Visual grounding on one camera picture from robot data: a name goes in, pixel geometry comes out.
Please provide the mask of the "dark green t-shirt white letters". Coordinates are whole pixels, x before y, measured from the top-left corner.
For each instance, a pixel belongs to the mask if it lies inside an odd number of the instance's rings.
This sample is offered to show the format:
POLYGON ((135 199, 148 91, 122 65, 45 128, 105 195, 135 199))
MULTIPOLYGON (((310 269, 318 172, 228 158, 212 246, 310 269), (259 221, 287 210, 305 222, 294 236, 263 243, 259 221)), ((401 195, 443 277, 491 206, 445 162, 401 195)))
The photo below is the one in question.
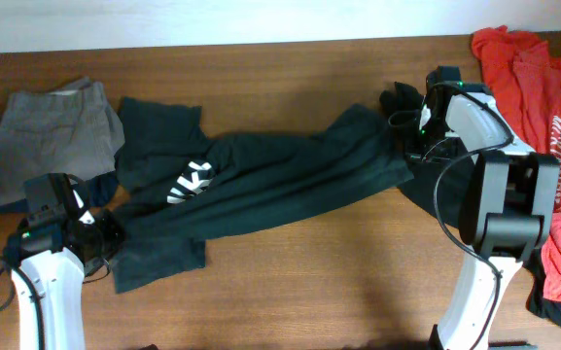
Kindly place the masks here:
POLYGON ((116 158, 130 195, 112 268, 126 293, 206 264, 209 240, 318 216, 412 177, 386 122, 355 104, 311 135, 204 134, 199 107, 130 97, 116 158))

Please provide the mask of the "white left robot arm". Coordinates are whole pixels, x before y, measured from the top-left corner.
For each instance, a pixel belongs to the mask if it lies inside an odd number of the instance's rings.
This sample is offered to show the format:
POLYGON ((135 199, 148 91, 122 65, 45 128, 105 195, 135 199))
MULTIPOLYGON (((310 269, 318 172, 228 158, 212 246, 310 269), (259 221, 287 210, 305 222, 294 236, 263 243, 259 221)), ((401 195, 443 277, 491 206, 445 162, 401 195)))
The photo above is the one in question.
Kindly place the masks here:
POLYGON ((21 221, 1 257, 18 297, 21 349, 86 347, 82 288, 111 271, 123 239, 108 210, 35 227, 21 221))

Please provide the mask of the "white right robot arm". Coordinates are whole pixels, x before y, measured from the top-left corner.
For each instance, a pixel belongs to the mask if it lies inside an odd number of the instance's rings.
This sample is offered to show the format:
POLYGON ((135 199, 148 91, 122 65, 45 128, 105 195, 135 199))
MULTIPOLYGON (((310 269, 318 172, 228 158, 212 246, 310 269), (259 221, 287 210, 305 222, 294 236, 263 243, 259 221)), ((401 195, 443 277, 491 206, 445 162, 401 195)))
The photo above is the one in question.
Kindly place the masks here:
POLYGON ((559 162, 523 142, 486 86, 435 83, 420 109, 418 138, 432 131, 457 139, 474 168, 450 240, 465 256, 452 300, 434 324, 430 349, 486 349, 489 332, 514 275, 546 242, 552 222, 559 162))

